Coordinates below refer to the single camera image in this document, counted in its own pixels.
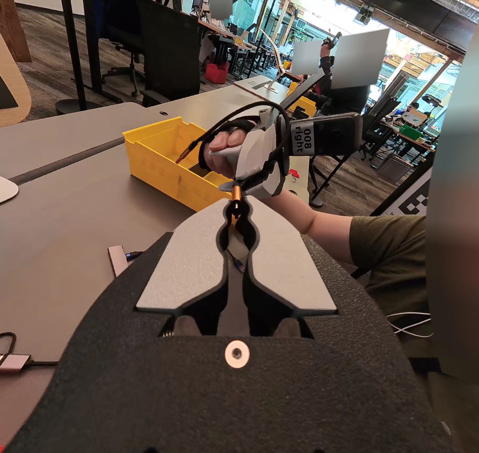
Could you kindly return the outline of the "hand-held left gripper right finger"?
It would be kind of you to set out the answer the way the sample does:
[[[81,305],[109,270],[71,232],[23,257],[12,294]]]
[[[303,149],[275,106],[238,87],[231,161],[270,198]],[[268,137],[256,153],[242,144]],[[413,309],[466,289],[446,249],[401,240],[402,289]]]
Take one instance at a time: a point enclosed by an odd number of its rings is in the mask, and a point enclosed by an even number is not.
[[[260,200],[242,200],[242,234],[248,248],[243,300],[251,336],[273,336],[282,320],[336,315],[338,309],[297,229]]]

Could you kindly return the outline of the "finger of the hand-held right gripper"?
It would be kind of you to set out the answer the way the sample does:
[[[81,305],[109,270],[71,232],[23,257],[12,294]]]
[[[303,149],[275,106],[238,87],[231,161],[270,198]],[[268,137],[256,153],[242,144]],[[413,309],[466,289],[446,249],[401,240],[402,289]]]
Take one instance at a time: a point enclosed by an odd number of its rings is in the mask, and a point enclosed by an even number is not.
[[[260,172],[276,146],[276,129],[272,124],[267,130],[250,131],[241,146],[219,151],[218,156],[226,156],[231,165],[236,164],[235,181],[244,192],[244,181]]]
[[[244,181],[244,195],[256,199],[267,199],[279,195],[285,176],[277,160],[266,162],[260,172]]]

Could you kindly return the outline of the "braided cable orange plug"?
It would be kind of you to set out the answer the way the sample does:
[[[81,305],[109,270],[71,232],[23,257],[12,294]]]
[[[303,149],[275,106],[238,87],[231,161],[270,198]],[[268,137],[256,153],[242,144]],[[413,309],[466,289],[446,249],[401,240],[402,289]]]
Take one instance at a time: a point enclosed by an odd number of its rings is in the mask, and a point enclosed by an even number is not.
[[[280,162],[281,170],[286,177],[289,169],[289,157],[290,157],[290,118],[286,112],[286,107],[283,103],[278,104],[272,101],[258,101],[250,103],[244,107],[236,109],[232,113],[226,115],[220,121],[215,123],[210,129],[203,133],[200,137],[193,140],[185,150],[180,154],[180,156],[175,161],[176,164],[180,164],[195,148],[198,144],[209,141],[211,138],[215,137],[217,133],[225,130],[229,125],[235,126],[235,123],[239,122],[239,119],[234,119],[234,117],[242,112],[259,106],[268,106],[267,109],[262,109],[259,111],[259,122],[253,127],[255,129],[267,130],[269,126],[275,124],[276,129],[276,139],[277,146],[275,150],[269,156],[269,162],[277,160]],[[212,156],[218,156],[217,152],[210,152]],[[230,191],[232,198],[232,215],[238,219],[241,213],[241,200],[245,197],[244,192],[241,190],[241,186],[235,181],[230,183],[223,184],[219,186],[219,190]]]

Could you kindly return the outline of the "black cable blue plug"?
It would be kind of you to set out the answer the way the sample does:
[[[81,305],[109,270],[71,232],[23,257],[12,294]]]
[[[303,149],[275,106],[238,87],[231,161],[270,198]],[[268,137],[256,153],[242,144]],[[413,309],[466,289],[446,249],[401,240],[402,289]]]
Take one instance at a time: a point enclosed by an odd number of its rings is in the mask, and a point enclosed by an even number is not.
[[[226,249],[226,252],[230,256],[230,258],[231,258],[234,266],[237,268],[237,270],[239,270],[241,273],[244,273],[245,272],[245,265],[240,261],[240,259],[236,258],[232,254],[230,249]],[[138,258],[142,253],[143,252],[141,252],[141,251],[128,252],[128,253],[125,253],[125,258],[127,259],[127,261],[131,261],[131,260],[134,260],[135,258]]]

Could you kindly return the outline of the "grey usb hub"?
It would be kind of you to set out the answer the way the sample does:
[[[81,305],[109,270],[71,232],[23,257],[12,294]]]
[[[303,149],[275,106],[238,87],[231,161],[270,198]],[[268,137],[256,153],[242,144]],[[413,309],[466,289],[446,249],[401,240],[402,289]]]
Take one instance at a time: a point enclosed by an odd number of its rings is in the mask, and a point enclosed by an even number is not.
[[[113,268],[115,277],[118,277],[128,267],[129,261],[134,260],[141,252],[126,253],[123,246],[116,245],[108,248],[108,255]],[[54,361],[37,361],[28,354],[16,354],[13,352],[16,346],[16,335],[13,332],[3,332],[1,337],[9,337],[10,345],[6,353],[0,355],[0,373],[16,374],[23,372],[29,368],[39,367],[55,367],[58,360]]]

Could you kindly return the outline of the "yellow plastic bin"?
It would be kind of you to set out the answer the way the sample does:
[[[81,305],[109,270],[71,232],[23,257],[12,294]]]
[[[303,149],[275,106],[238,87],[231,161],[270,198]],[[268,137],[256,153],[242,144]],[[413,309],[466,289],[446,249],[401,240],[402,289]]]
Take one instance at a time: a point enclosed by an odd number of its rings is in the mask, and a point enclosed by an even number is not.
[[[200,211],[230,192],[218,187],[230,180],[214,172],[201,171],[199,146],[179,164],[175,161],[205,129],[185,123],[181,117],[142,126],[123,133],[130,174],[194,211]]]

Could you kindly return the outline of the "person's right forearm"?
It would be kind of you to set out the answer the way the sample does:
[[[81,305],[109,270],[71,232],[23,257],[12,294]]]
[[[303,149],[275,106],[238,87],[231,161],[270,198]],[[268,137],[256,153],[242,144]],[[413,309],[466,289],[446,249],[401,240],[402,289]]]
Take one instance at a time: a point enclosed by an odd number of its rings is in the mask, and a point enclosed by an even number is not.
[[[301,234],[308,235],[336,261],[353,265],[350,228],[353,217],[313,210],[293,193],[283,190],[265,198],[264,204],[289,221]]]

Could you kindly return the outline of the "small yellow bin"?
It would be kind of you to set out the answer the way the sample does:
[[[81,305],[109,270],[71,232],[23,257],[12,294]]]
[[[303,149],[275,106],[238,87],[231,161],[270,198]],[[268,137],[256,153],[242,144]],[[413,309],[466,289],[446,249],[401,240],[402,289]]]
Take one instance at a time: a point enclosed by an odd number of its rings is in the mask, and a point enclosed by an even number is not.
[[[297,82],[291,82],[290,86],[289,86],[289,89],[288,89],[288,93],[287,93],[287,96],[290,96],[290,94],[296,90],[296,87],[297,87],[298,83]],[[290,107],[288,107],[286,110],[287,111],[290,111],[291,113],[294,112],[294,110],[297,108],[297,107],[301,107],[305,113],[307,114],[307,117],[312,117],[315,115],[316,113],[316,104],[315,102],[309,100],[308,98],[302,96],[301,98],[299,98],[298,101],[296,101],[294,104],[292,104]]]

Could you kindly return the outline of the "small red bin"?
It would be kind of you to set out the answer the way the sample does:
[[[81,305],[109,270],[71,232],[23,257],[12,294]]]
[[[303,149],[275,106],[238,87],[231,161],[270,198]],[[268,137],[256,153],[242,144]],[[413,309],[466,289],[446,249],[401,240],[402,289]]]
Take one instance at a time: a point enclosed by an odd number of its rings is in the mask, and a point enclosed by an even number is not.
[[[213,83],[223,85],[226,82],[229,73],[229,62],[226,61],[221,64],[208,63],[205,72],[205,80]]]

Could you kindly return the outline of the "person's olive shirt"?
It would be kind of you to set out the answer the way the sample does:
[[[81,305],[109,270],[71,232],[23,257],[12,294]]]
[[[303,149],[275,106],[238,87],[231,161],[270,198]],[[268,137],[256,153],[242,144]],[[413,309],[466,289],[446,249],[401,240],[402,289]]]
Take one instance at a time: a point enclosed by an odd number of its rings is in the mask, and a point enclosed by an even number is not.
[[[353,217],[354,265],[370,271],[366,291],[395,326],[409,358],[436,358],[426,284],[426,216]]]

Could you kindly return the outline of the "black white marker board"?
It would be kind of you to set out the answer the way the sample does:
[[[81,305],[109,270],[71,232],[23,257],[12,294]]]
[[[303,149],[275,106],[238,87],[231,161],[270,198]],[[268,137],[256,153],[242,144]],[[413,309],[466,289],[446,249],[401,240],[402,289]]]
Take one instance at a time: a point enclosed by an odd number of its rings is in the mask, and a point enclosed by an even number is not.
[[[432,170],[411,174],[370,216],[426,215]]]

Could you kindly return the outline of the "black office chair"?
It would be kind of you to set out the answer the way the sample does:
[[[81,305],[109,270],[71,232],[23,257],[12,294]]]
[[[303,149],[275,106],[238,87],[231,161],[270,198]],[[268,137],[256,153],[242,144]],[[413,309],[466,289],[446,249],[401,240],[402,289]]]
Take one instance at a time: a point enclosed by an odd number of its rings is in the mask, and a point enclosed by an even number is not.
[[[150,107],[200,92],[198,19],[152,0],[137,0]]]

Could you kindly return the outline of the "blue fabric chair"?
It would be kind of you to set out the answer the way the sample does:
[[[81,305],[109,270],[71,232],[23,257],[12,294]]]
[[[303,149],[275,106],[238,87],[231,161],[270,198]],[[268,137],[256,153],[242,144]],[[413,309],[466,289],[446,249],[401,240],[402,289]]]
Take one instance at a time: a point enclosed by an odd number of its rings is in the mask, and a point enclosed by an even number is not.
[[[129,75],[134,91],[133,97],[139,95],[136,84],[135,63],[144,54],[141,39],[141,25],[137,0],[93,0],[96,28],[99,38],[109,40],[117,50],[130,53],[129,67],[113,67],[102,75],[102,83],[106,77]]]

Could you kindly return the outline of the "black floor stand pole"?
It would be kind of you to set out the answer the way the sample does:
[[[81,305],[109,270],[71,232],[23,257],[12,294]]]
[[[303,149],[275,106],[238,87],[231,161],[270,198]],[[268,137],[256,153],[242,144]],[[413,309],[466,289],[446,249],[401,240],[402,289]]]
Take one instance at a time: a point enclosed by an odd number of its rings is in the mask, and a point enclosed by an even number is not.
[[[68,37],[71,64],[73,67],[74,82],[76,85],[77,98],[64,99],[56,102],[57,115],[71,114],[89,109],[100,108],[101,105],[86,100],[85,85],[83,82],[81,59],[78,49],[75,22],[71,0],[61,0],[63,16]]]

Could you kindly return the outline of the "black board wooden rim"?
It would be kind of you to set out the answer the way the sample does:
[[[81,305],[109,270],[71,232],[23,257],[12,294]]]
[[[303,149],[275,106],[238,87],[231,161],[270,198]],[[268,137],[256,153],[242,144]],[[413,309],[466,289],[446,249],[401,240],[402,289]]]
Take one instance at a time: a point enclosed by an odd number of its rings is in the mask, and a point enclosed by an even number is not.
[[[9,48],[0,37],[0,126],[22,122],[29,114],[32,99],[29,88]]]

